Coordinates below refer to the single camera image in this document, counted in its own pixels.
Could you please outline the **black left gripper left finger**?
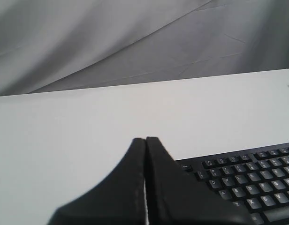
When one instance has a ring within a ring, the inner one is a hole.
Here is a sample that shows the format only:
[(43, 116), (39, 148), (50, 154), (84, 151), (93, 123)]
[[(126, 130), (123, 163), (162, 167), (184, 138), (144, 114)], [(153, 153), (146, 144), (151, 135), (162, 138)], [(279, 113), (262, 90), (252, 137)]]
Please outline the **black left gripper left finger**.
[(145, 141), (133, 139), (119, 164), (97, 186), (59, 207), (50, 225), (143, 225)]

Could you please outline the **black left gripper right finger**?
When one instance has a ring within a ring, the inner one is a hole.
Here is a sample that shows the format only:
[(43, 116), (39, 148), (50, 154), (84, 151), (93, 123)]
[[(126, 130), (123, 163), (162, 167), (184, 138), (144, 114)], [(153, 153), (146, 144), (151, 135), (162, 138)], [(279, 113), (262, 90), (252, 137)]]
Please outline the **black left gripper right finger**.
[(145, 187), (151, 225), (252, 225), (243, 206), (224, 200), (191, 177), (157, 137), (147, 137)]

